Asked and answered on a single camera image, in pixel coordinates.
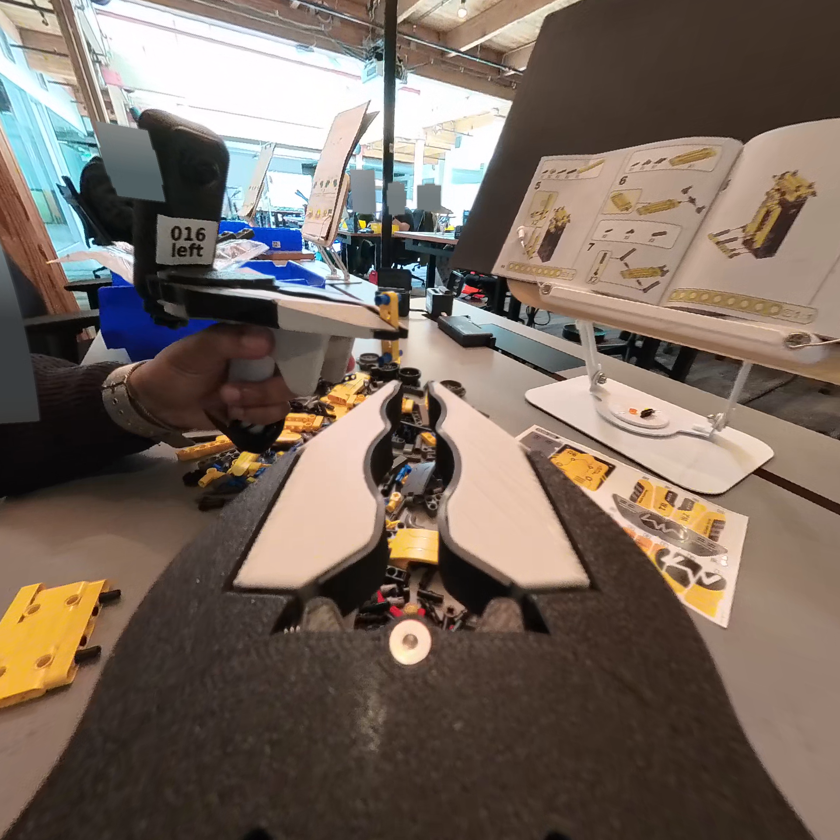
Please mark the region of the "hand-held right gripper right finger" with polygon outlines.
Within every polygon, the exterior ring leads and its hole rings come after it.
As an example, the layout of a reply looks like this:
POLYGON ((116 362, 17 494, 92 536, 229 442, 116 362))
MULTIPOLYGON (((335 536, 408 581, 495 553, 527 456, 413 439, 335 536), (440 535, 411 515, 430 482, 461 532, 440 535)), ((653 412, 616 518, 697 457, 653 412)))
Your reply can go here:
POLYGON ((527 450, 441 382, 427 388, 446 489, 439 504, 439 572, 470 610, 586 589, 590 580, 527 450))

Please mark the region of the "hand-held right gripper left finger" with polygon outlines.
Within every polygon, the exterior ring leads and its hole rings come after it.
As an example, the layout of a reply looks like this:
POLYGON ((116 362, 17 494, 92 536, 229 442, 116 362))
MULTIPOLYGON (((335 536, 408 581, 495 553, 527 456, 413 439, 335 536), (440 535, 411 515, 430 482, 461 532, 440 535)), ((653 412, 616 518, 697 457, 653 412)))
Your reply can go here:
POLYGON ((402 415, 398 381, 305 444, 233 579, 243 591, 303 602, 321 595, 362 604, 388 565, 385 499, 392 435, 402 415))

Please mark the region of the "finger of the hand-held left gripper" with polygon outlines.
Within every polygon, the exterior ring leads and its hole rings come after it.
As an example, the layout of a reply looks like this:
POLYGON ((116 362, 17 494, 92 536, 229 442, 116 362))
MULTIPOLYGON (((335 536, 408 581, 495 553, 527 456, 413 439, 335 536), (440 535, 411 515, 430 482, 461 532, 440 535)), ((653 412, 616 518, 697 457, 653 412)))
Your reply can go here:
POLYGON ((277 303, 280 330, 352 339, 398 340, 400 325, 365 303, 277 303))

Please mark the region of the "yellow toy beam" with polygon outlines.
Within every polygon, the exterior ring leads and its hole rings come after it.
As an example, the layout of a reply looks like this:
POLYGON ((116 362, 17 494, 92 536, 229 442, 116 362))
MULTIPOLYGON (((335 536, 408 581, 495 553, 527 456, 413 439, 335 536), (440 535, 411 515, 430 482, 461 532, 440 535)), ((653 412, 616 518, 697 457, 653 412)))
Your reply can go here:
POLYGON ((382 328, 383 335, 380 338, 382 363, 399 365, 402 357, 399 294, 394 290, 379 288, 374 298, 374 304, 378 309, 381 320, 390 330, 387 331, 382 328))

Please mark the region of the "pile of toy building pieces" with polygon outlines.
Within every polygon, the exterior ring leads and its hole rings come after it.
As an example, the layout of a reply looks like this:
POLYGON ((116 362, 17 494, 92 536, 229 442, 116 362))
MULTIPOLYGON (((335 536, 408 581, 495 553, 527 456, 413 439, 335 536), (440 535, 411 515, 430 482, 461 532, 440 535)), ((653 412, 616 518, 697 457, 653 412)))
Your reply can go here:
POLYGON ((283 431, 263 455, 228 455, 194 469, 185 482, 205 487, 199 497, 203 509, 223 508, 224 515, 207 536, 179 556, 180 579, 194 592, 211 595, 278 597, 279 629, 299 632, 302 614, 315 599, 329 601, 351 627, 376 629, 403 618, 425 619, 449 631, 475 620, 469 609, 446 594, 439 572, 439 504, 446 488, 437 464, 437 438, 429 416, 427 385, 420 370, 397 373, 392 365, 378 372, 375 356, 360 357, 362 371, 346 375, 330 390, 324 386, 314 407, 293 409, 283 431), (383 582, 362 604, 336 604, 317 595, 303 602, 279 592, 243 591, 233 579, 251 543, 279 494, 280 484, 302 447, 345 418, 385 383, 397 381, 402 390, 402 415, 392 435, 392 469, 380 484, 385 499, 385 536, 388 565, 383 582))

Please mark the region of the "yellow toy panel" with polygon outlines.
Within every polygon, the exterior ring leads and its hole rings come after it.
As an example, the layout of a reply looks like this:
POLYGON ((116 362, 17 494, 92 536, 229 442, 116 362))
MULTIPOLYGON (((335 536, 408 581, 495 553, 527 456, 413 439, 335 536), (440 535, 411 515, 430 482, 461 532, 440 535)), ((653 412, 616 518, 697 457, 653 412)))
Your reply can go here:
POLYGON ((96 621, 120 598, 107 580, 21 588, 1 621, 1 708, 71 685, 80 666, 101 656, 91 642, 96 621))

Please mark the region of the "blue plastic bin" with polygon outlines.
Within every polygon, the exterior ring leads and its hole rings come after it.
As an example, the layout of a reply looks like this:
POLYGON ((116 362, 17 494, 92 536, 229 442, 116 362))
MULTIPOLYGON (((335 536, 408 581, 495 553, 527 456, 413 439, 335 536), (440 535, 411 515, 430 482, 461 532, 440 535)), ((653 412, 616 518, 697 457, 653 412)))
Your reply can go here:
MULTIPOLYGON (((243 223, 212 223, 205 219, 174 217, 164 223, 161 245, 172 251, 164 268, 197 267, 194 252, 207 256, 217 244, 241 238, 253 229, 243 223)), ((301 232, 296 228, 259 228, 253 238, 280 251, 296 251, 302 246, 301 232)), ((268 259, 260 255, 254 261, 235 268, 269 276, 295 287, 324 288, 324 276, 309 266, 308 261, 280 260, 280 252, 270 252, 268 259)), ((157 324, 145 310, 141 294, 134 288, 133 272, 126 278, 110 271, 112 284, 99 293, 100 333, 110 350, 125 350, 132 362, 153 358, 173 342, 210 327, 213 321, 193 319, 186 325, 172 328, 157 324)))

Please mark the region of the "clear plastic bags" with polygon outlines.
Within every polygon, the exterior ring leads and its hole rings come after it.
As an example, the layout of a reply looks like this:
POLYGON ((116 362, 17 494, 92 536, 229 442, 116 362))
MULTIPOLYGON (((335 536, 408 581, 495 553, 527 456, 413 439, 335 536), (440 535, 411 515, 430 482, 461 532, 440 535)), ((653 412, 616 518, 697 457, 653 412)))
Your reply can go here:
MULTIPOLYGON (((217 244, 213 268, 227 270, 243 266, 254 261, 268 251, 268 245, 254 239, 230 239, 217 244)), ((118 242, 113 245, 76 250, 61 257, 51 259, 49 264, 67 264, 79 261, 96 261, 110 271, 126 278, 133 272, 133 246, 118 242)))

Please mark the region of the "instruction booklet on stand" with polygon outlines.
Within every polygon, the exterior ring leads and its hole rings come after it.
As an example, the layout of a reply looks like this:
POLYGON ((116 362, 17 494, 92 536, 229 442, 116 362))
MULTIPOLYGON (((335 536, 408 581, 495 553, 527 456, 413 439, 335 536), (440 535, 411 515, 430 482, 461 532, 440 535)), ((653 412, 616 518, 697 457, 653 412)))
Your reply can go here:
POLYGON ((303 242, 313 245, 329 268, 327 282, 332 284, 351 283, 350 273, 334 251, 333 242, 350 194, 350 176, 347 174, 350 158, 378 115, 378 112, 369 112, 370 104, 365 101, 342 111, 332 121, 313 176, 301 229, 303 242))

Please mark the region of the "black flat case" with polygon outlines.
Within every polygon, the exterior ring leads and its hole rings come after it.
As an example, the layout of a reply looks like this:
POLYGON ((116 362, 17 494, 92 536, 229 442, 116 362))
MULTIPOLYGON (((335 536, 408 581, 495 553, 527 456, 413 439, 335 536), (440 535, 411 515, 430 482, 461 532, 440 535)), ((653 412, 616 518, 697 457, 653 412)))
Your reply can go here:
POLYGON ((473 322, 467 316, 441 314, 437 320, 438 329, 458 346, 466 349, 496 347, 496 337, 492 331, 473 322))

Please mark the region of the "yellow grey sticker sheet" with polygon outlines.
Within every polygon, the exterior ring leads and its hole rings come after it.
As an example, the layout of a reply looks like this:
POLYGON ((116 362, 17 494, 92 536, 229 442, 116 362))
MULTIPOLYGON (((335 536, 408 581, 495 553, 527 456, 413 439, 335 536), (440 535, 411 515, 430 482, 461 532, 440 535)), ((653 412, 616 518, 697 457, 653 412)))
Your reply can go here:
POLYGON ((719 627, 729 626, 747 516, 541 426, 531 426, 517 440, 604 510, 687 609, 719 627))

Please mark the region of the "white book stand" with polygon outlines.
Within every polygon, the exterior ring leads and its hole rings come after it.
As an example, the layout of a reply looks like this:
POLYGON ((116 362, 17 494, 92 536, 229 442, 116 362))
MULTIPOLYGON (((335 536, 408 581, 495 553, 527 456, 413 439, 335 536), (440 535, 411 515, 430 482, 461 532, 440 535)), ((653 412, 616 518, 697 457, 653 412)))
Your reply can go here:
POLYGON ((764 468, 791 444, 770 444, 732 423, 752 363, 838 383, 838 342, 565 288, 554 281, 509 281, 523 303, 575 318, 585 375, 527 394, 528 401, 639 465, 701 495, 720 495, 764 468), (642 333, 742 363, 727 400, 714 413, 693 412, 605 373, 594 324, 642 333))

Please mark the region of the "black pole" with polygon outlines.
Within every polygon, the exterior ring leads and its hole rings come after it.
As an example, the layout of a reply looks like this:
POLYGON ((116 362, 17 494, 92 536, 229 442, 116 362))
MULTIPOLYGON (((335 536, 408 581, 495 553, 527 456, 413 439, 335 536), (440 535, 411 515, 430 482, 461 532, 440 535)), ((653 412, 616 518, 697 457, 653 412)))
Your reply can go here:
POLYGON ((393 182, 395 106, 396 106, 396 36, 397 1, 386 1, 383 29, 383 158, 381 267, 394 267, 392 255, 392 208, 388 190, 393 182))

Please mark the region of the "open instruction booklet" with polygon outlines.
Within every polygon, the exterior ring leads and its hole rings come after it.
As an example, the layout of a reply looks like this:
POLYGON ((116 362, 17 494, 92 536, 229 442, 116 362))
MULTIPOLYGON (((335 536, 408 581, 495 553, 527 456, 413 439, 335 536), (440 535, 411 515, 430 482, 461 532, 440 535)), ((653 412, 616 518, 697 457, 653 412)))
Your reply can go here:
POLYGON ((838 338, 839 120, 544 156, 494 272, 838 338))

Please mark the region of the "black backing board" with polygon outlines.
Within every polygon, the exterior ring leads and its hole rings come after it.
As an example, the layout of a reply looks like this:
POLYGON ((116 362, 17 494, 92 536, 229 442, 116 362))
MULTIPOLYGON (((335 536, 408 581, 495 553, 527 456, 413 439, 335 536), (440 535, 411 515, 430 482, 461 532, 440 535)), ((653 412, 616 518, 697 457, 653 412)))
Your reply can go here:
POLYGON ((542 23, 453 268, 489 273, 543 156, 837 118, 838 1, 585 1, 542 23))

